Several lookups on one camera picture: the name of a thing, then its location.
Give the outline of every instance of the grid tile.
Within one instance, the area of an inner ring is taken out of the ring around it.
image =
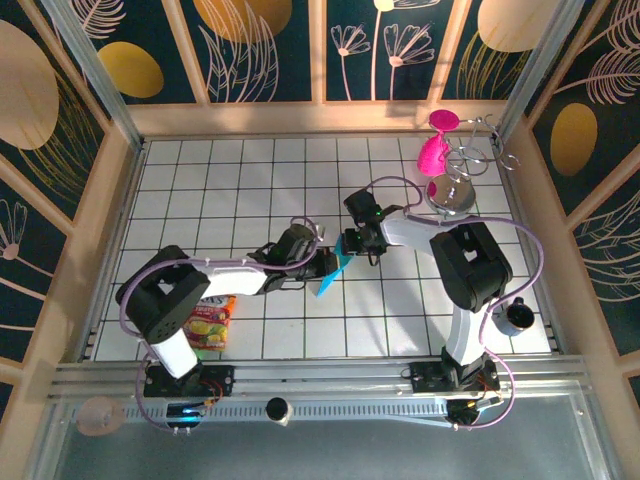
[[[140,190],[171,190],[175,165],[147,165],[142,173]]]
[[[231,248],[233,225],[233,218],[203,218],[196,248]]]
[[[416,168],[424,141],[415,136],[153,142],[92,355],[98,361],[140,358],[135,339],[118,330],[112,296],[160,246],[175,243],[200,258],[242,258],[277,241],[291,216],[306,214],[326,227],[323,244],[333,247],[354,226],[342,200],[371,178],[397,175],[424,184]],[[479,148],[486,149],[482,143]],[[511,218],[498,168],[491,164],[473,180],[477,207],[484,215]],[[373,191],[382,206],[404,205],[416,195],[394,181]],[[426,203],[412,212],[432,214]],[[528,278],[518,236],[513,227],[488,226],[514,269],[507,286],[513,291]],[[356,257],[317,298],[319,284],[238,298],[227,351],[207,358],[439,355],[448,337],[453,304],[433,257],[424,252],[390,248],[376,266]],[[548,351],[537,299],[532,290],[521,296],[536,312],[534,327],[509,339],[489,322],[487,344],[499,353]]]
[[[304,356],[304,320],[288,318],[264,322],[264,358]]]
[[[369,160],[366,138],[339,138],[338,160],[342,162]]]
[[[237,202],[237,190],[207,190],[202,204],[202,216],[233,217]]]
[[[335,215],[340,209],[337,188],[314,188],[306,191],[307,215]]]
[[[424,316],[387,317],[389,355],[429,355],[429,337]]]
[[[346,355],[344,319],[307,319],[305,347],[307,358],[344,357]]]
[[[384,357],[388,351],[384,318],[347,318],[350,357]]]
[[[130,361],[136,359],[137,353],[137,338],[124,333],[118,322],[105,322],[100,335],[96,361]]]
[[[170,218],[167,219],[164,232],[162,234],[161,246],[179,245],[181,248],[196,247],[196,239],[198,237],[198,225],[200,220],[197,218]]]
[[[240,169],[240,188],[271,188],[270,163],[243,164]]]
[[[211,146],[211,163],[240,163],[242,140],[214,140]]]
[[[304,317],[304,294],[304,290],[277,290],[269,293],[269,295],[267,295],[265,317]]]
[[[305,317],[344,317],[344,289],[335,281],[324,294],[316,296],[320,282],[309,282],[305,288]]]
[[[207,165],[178,165],[173,190],[200,190],[207,182]]]
[[[242,162],[268,162],[273,161],[273,140],[245,140],[242,150]]]
[[[347,317],[384,315],[382,285],[379,281],[358,280],[344,282],[345,313]]]
[[[509,202],[502,186],[488,187],[478,186],[476,190],[476,203],[480,214],[509,213]]]
[[[125,248],[158,248],[163,226],[164,220],[131,220]]]
[[[369,162],[345,162],[338,164],[338,181],[341,187],[362,188],[371,182]]]
[[[211,143],[211,140],[188,140],[182,142],[178,163],[209,163]]]
[[[176,190],[172,192],[167,218],[199,218],[203,198],[203,190]]]
[[[281,188],[271,192],[271,215],[291,217],[304,214],[304,189]]]
[[[222,360],[257,360],[262,358],[263,320],[231,320],[227,346]]]
[[[427,140],[420,137],[402,137],[399,139],[402,160],[417,162],[422,146]]]
[[[237,218],[233,227],[233,248],[258,248],[269,241],[268,218]]]
[[[178,163],[181,144],[180,140],[153,142],[149,148],[147,165],[172,165]]]
[[[271,205],[271,190],[240,190],[238,192],[238,217],[268,217]]]
[[[276,163],[273,166],[273,188],[304,187],[304,163]]]
[[[371,160],[400,160],[400,145],[397,138],[370,138],[369,157]]]
[[[304,162],[304,138],[279,138],[273,154],[275,162]]]
[[[306,172],[308,187],[338,187],[338,169],[335,162],[308,163]]]
[[[212,163],[207,174],[207,189],[221,190],[223,188],[237,188],[240,177],[240,164]]]
[[[170,196],[170,191],[138,192],[133,218],[164,218]]]
[[[383,280],[385,315],[424,315],[419,280]]]
[[[307,162],[333,162],[336,155],[335,138],[307,138]]]
[[[447,343],[451,333],[452,315],[427,316],[427,332],[429,334],[429,347],[431,355],[440,355],[442,347]]]

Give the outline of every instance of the chip bag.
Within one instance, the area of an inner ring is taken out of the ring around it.
[[[182,327],[191,347],[224,351],[235,304],[234,296],[201,299]]]

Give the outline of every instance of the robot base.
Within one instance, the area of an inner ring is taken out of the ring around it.
[[[500,391],[496,365],[484,353],[469,365],[460,365],[442,348],[439,362],[409,364],[413,393],[483,393]]]

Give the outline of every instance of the wallpaper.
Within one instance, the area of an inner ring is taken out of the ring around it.
[[[24,359],[65,240],[0,181],[0,357]]]
[[[473,0],[443,100],[505,100],[560,0]]]
[[[13,385],[0,382],[0,424],[2,423],[2,417],[4,417],[4,412],[7,409],[7,406],[9,405],[9,397],[11,397],[12,391],[13,391]]]
[[[565,38],[564,42],[562,43],[562,46],[560,47],[560,50],[558,50],[558,53],[556,54],[555,59],[551,63],[551,66],[547,69],[545,76],[540,81],[540,85],[538,85],[538,88],[533,93],[531,100],[529,100],[529,104],[527,105],[527,108],[525,108],[525,111],[524,111],[525,115],[529,116],[529,114],[531,113],[531,110],[533,110],[533,107],[535,107],[536,103],[538,103],[538,99],[540,98],[540,95],[542,95],[542,91],[547,86],[547,80],[555,72],[556,68],[558,68],[558,64],[564,58],[565,53],[567,53],[567,50],[569,49],[571,42],[573,42],[573,39],[578,34],[578,31],[582,27],[582,24],[587,18],[587,15],[589,15],[589,13],[591,12],[591,9],[593,8],[594,3],[595,3],[595,0],[584,1],[584,5],[580,10],[580,15],[578,15],[578,19],[576,20],[575,25],[567,35],[567,38]]]
[[[73,219],[104,137],[16,2],[0,10],[0,156]]]
[[[125,103],[195,103],[160,0],[68,1]]]
[[[307,0],[182,0],[213,103],[311,100]]]
[[[640,407],[640,375],[636,375],[635,377],[629,377],[629,385],[631,386],[631,391],[633,392],[633,396],[636,397],[636,402],[638,403],[638,407]]]
[[[326,98],[427,98],[453,0],[327,3]]]
[[[640,7],[613,0],[533,133],[567,214],[640,142]]]
[[[574,236],[618,353],[640,350],[640,172]]]

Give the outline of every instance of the metal bracket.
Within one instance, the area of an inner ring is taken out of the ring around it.
[[[203,365],[181,382],[176,382],[160,365],[149,367],[146,373],[144,396],[147,398],[210,397],[212,390],[218,396],[230,397],[235,368],[230,365]]]

